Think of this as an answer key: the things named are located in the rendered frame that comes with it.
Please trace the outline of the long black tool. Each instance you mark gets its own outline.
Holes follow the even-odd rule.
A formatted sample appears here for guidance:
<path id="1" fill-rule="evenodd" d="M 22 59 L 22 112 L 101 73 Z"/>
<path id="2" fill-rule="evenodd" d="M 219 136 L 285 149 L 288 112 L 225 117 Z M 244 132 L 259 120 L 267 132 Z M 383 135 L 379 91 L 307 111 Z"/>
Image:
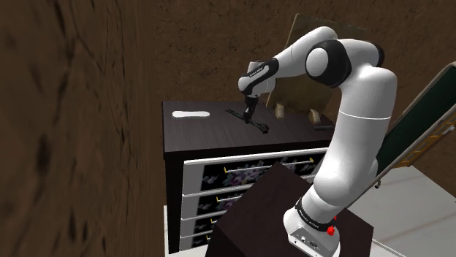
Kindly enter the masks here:
<path id="1" fill-rule="evenodd" d="M 236 118 L 239 118 L 241 119 L 242 121 L 244 121 L 246 124 L 250 124 L 252 126 L 255 126 L 257 127 L 263 134 L 267 134 L 268 131 L 269 131 L 269 126 L 267 124 L 264 124 L 264 123 L 257 123 L 257 122 L 254 122 L 252 120 L 246 120 L 243 115 L 241 115 L 240 113 L 234 111 L 234 110 L 231 110 L 231 109 L 227 109 L 226 112 L 230 113 L 231 115 L 234 115 Z"/>

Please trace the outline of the dark chest of drawers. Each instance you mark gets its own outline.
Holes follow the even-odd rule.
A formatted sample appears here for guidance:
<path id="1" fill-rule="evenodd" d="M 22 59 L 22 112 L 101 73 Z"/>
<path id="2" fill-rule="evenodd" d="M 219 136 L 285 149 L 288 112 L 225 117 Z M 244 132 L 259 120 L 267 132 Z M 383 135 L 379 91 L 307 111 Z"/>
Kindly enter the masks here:
<path id="1" fill-rule="evenodd" d="M 208 244 L 218 219 L 274 163 L 313 177 L 334 131 L 326 117 L 316 126 L 303 114 L 279 120 L 262 104 L 253 121 L 267 124 L 267 134 L 226 112 L 242 114 L 241 102 L 163 101 L 161 107 L 170 253 Z M 175 119 L 176 110 L 210 117 Z"/>

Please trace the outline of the standing mirror with wooden feet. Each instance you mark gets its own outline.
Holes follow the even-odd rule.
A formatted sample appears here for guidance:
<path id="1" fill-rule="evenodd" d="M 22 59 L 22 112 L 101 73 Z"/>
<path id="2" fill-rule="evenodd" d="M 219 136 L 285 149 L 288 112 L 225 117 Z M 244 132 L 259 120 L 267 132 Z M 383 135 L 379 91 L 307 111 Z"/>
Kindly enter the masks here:
<path id="1" fill-rule="evenodd" d="M 332 28 L 340 38 L 364 39 L 368 31 L 358 26 L 296 14 L 285 47 L 320 26 Z M 307 115 L 310 110 L 316 110 L 322 114 L 332 94 L 330 88 L 314 82 L 305 74 L 298 77 L 279 78 L 276 80 L 275 90 L 269 93 L 265 106 L 274 110 L 279 104 L 284 107 L 285 113 Z"/>

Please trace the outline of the white flat oblong object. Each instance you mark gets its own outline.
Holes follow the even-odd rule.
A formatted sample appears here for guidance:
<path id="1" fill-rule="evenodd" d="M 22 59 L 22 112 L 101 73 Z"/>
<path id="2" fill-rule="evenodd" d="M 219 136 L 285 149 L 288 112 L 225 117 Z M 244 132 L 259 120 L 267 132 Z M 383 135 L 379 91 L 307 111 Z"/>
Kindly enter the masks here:
<path id="1" fill-rule="evenodd" d="M 200 119 L 200 118 L 209 118 L 210 113 L 207 111 L 176 110 L 176 111 L 172 112 L 172 117 L 175 119 Z"/>

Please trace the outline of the dark robot stand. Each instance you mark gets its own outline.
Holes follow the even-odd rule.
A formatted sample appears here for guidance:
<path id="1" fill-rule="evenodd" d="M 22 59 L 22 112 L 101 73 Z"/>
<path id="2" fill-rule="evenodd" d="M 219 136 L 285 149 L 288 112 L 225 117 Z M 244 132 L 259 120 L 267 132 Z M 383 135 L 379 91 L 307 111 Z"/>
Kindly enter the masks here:
<path id="1" fill-rule="evenodd" d="M 330 204 L 318 194 L 319 186 L 275 163 L 216 222 L 205 257 L 313 257 L 288 240 L 288 230 L 304 224 L 298 201 L 312 220 L 335 222 L 339 257 L 370 257 L 372 225 Z"/>

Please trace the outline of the green board with wooden frame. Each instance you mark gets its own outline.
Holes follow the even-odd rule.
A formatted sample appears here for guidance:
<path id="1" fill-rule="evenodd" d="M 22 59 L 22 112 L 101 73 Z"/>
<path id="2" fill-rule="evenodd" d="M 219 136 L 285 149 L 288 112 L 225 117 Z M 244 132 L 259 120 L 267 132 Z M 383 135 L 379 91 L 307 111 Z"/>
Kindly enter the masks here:
<path id="1" fill-rule="evenodd" d="M 456 127 L 456 61 L 446 65 L 403 111 L 387 132 L 367 189 L 378 188 L 391 169 L 411 166 Z"/>

